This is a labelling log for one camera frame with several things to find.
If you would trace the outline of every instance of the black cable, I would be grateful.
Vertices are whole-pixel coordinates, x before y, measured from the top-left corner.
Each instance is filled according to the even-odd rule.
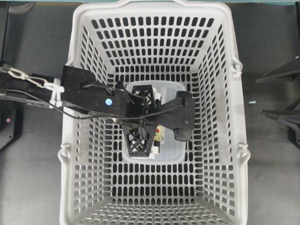
[[[136,97],[136,98],[142,98],[142,99],[144,99],[143,96],[135,95],[134,93],[131,93],[130,91],[127,91],[127,92],[128,92],[128,94],[131,95],[131,96],[134,96],[134,97]]]
[[[21,90],[14,90],[14,89],[7,89],[7,91],[10,91],[10,92],[15,92],[15,93],[20,93],[20,94],[24,94],[24,95],[27,95],[28,97],[31,97],[39,102],[44,102],[50,106],[52,106],[54,109],[58,110],[59,112],[73,118],[73,119],[77,119],[77,120],[87,120],[87,119],[92,119],[92,118],[99,118],[99,117],[106,117],[106,118],[116,118],[116,119],[120,119],[120,120],[139,120],[139,119],[144,119],[144,118],[147,118],[149,116],[155,116],[155,115],[159,115],[159,114],[162,114],[162,113],[166,113],[170,110],[173,110],[173,109],[176,109],[178,107],[182,107],[183,105],[177,105],[177,106],[174,106],[172,108],[169,108],[169,109],[166,109],[166,110],[163,110],[163,111],[160,111],[160,112],[154,112],[154,113],[150,113],[150,114],[147,114],[147,115],[144,115],[144,116],[138,116],[138,117],[121,117],[121,116],[110,116],[110,115],[97,115],[97,116],[89,116],[89,117],[81,117],[81,118],[78,118],[76,116],[73,116],[65,111],[63,111],[62,109],[60,109],[59,107],[49,103],[49,102],[46,102],[38,97],[35,97],[25,91],[21,91]]]

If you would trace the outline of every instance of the dark gray floor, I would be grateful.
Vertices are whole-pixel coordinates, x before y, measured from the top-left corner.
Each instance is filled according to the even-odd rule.
[[[5,59],[16,67],[59,76],[68,55],[76,4],[36,4],[11,10]],[[300,49],[296,8],[232,4],[240,60],[249,161],[249,225],[297,225],[300,221],[300,150],[287,128],[259,115],[300,100],[296,82],[255,84],[263,73],[295,57]],[[60,202],[61,115],[26,106],[20,140],[0,154],[0,224],[57,225]]]

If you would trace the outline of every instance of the blue sticker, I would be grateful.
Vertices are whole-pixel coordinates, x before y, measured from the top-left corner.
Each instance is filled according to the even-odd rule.
[[[110,98],[107,98],[107,99],[105,100],[105,104],[106,104],[106,105],[112,105],[112,104],[113,104],[113,101],[112,101]]]

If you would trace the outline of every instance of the basket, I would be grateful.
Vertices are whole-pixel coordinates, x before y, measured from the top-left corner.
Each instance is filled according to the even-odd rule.
[[[119,125],[64,116],[61,225],[246,224],[250,153],[242,64],[226,5],[82,5],[74,12],[67,64],[90,70],[109,87],[118,80],[178,82],[196,107],[185,158],[173,165],[128,163]]]

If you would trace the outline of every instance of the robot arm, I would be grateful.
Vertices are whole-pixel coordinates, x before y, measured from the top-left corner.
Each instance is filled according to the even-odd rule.
[[[90,71],[75,67],[64,66],[60,85],[44,76],[22,74],[3,61],[1,72],[0,99],[63,106],[92,117],[105,117],[122,126],[131,157],[149,157],[158,125],[171,129],[174,138],[183,142],[191,139],[195,127],[195,100],[186,91],[178,91],[173,100],[162,105],[155,99],[151,85],[134,86],[129,92],[118,82],[115,89],[110,89],[97,82]]]

